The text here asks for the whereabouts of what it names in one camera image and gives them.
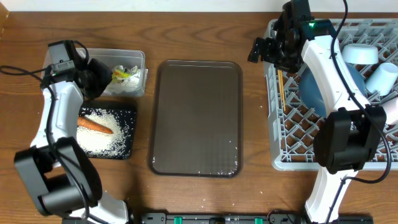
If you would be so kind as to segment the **silver foil wrapper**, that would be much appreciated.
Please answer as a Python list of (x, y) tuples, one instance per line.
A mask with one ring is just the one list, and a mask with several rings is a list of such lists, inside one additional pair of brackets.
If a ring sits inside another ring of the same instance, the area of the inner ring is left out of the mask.
[(136, 66), (127, 68), (122, 65), (117, 65), (112, 69), (113, 82), (135, 82), (139, 80), (141, 70)]

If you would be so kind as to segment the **white paper napkin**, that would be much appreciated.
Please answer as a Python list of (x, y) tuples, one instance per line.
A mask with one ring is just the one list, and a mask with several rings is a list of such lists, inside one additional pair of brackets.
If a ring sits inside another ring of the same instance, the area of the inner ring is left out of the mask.
[(114, 77), (111, 83), (107, 86), (106, 92), (110, 94), (117, 94), (122, 92), (132, 92), (137, 89), (140, 78), (130, 76), (127, 78)]

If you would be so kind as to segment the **orange carrot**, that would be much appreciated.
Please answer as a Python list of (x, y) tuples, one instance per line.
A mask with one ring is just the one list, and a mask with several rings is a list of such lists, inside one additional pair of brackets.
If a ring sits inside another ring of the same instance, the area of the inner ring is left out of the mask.
[(106, 126), (103, 126), (101, 124), (98, 124), (94, 121), (91, 121), (91, 120), (86, 119), (81, 116), (78, 117), (77, 125), (82, 126), (87, 129), (90, 129), (90, 130), (98, 131), (101, 133), (113, 134), (113, 131), (111, 129), (107, 128)]

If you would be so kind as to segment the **large blue plate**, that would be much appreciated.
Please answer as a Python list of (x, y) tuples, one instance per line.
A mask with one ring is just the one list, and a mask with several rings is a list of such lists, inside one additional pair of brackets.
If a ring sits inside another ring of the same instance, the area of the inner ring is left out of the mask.
[[(360, 92), (365, 96), (366, 87), (361, 74), (349, 63), (346, 63), (348, 70), (359, 88)], [(301, 79), (298, 84), (298, 92), (302, 102), (307, 108), (313, 108), (317, 115), (326, 118), (325, 104), (320, 93), (319, 87), (311, 70), (307, 67), (301, 74)]]

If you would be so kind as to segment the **small light blue bowl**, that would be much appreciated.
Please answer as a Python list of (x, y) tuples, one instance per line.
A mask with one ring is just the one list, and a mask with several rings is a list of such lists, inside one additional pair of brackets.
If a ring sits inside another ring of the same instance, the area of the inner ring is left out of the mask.
[(348, 44), (343, 48), (342, 56), (345, 62), (360, 65), (378, 63), (378, 49), (373, 45)]

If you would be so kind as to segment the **light blue cup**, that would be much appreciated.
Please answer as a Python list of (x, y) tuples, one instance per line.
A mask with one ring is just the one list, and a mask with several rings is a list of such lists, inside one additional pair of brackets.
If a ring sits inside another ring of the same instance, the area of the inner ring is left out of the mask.
[(379, 92), (381, 96), (386, 96), (392, 90), (397, 80), (397, 65), (393, 63), (382, 63), (375, 72), (366, 80), (365, 87), (368, 92)]

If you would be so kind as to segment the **white pink cup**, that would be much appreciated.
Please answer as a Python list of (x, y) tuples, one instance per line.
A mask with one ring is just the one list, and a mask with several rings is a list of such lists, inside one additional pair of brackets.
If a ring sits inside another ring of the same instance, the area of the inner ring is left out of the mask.
[(381, 105), (386, 113), (386, 124), (395, 125), (398, 120), (397, 98), (391, 99)]

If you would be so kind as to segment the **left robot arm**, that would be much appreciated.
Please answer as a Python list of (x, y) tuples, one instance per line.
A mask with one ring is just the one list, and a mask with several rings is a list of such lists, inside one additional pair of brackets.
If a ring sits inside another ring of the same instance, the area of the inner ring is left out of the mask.
[(111, 71), (92, 59), (83, 66), (49, 65), (41, 79), (44, 109), (30, 148), (14, 165), (37, 211), (63, 223), (128, 223), (124, 201), (103, 191), (100, 176), (76, 140), (83, 97), (98, 97)]

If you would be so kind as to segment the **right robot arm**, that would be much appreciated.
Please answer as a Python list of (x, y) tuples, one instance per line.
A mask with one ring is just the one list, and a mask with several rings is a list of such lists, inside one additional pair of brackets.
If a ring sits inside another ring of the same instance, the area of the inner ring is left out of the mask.
[(357, 176), (370, 161), (380, 142), (386, 142), (383, 127), (386, 112), (372, 106), (355, 84), (337, 43), (338, 30), (328, 19), (278, 19), (275, 37), (254, 39), (248, 61), (269, 62), (282, 71), (295, 73), (305, 64), (313, 74), (323, 99), (326, 120), (313, 140), (320, 165), (313, 190), (304, 204), (307, 223), (330, 223), (352, 181), (376, 184), (377, 179)]

